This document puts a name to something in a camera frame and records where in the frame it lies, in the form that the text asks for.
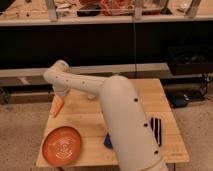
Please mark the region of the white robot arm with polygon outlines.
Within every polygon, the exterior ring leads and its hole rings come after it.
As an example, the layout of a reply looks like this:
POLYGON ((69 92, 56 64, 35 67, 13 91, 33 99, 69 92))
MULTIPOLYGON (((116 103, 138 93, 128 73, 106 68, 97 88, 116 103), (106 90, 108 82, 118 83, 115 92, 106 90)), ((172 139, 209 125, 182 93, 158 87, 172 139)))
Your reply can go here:
POLYGON ((76 75, 58 60, 44 72, 60 98, 71 88, 99 97, 103 118, 121 171, 169 171, 140 96, 126 77, 76 75))

